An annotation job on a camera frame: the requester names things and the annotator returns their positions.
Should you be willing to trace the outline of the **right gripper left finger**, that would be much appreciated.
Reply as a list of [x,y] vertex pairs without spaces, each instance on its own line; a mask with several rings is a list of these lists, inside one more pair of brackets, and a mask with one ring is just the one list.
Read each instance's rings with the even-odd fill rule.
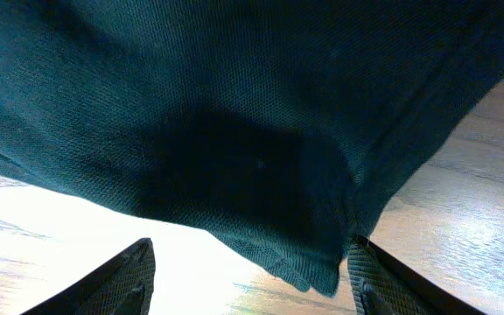
[[24,315],[148,315],[154,277],[153,244],[142,238]]

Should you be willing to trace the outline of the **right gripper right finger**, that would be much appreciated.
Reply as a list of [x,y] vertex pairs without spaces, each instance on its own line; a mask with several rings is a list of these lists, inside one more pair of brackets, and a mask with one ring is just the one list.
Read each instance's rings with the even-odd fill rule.
[[484,315],[358,235],[347,271],[359,315]]

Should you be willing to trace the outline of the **black t-shirt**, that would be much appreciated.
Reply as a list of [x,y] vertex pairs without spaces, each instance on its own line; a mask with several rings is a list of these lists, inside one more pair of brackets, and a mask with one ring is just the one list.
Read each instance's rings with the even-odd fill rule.
[[332,296],[504,78],[504,1],[0,1],[0,176]]

